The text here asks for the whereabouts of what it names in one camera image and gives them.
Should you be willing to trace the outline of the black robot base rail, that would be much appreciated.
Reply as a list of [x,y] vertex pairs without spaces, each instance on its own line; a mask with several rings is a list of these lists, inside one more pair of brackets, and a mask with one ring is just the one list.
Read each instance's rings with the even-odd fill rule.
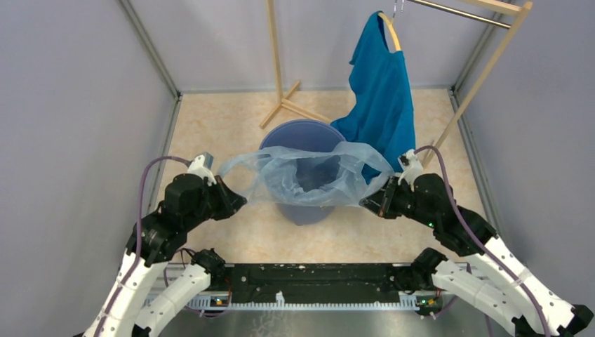
[[288,304],[397,303],[419,291],[440,291],[426,272],[393,263],[226,265],[209,291],[231,295],[233,304],[273,303],[280,293]]

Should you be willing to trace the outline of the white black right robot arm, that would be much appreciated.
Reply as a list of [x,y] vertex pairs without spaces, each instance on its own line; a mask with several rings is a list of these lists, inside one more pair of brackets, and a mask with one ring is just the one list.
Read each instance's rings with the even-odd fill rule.
[[480,270],[485,281],[427,248],[412,263],[411,279],[420,289],[435,286],[455,294],[511,336],[576,336],[594,319],[586,305],[571,304],[548,289],[494,227],[456,204],[452,187],[435,173],[422,174],[412,183],[391,177],[359,204],[381,218],[404,216],[430,227],[442,246]]

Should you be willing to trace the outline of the light blue plastic trash bag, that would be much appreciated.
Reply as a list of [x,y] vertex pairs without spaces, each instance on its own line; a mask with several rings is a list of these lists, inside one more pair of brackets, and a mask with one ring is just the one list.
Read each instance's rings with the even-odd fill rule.
[[365,143],[342,141],[330,152],[266,147],[223,162],[231,189],[250,204],[358,206],[394,176],[389,162]]

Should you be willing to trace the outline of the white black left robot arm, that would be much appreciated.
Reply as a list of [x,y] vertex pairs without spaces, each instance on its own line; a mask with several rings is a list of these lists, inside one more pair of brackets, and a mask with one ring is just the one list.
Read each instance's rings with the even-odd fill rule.
[[225,281],[223,260],[203,250],[180,277],[145,303],[154,282],[187,243],[189,232],[208,220],[231,218],[246,203],[220,176],[174,177],[158,209],[142,218],[141,231],[129,238],[114,285],[83,336],[158,336],[193,297],[219,289]]

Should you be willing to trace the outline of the blue plastic trash bin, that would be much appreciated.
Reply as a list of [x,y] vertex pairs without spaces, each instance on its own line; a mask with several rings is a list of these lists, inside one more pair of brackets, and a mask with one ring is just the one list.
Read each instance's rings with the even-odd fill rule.
[[[332,126],[320,121],[300,119],[286,122],[270,131],[259,148],[282,146],[309,152],[331,152],[345,137]],[[338,172],[338,160],[315,164],[311,159],[297,161],[297,179],[305,192],[332,182]],[[333,206],[293,206],[278,204],[281,214],[296,225],[311,225],[327,218]]]

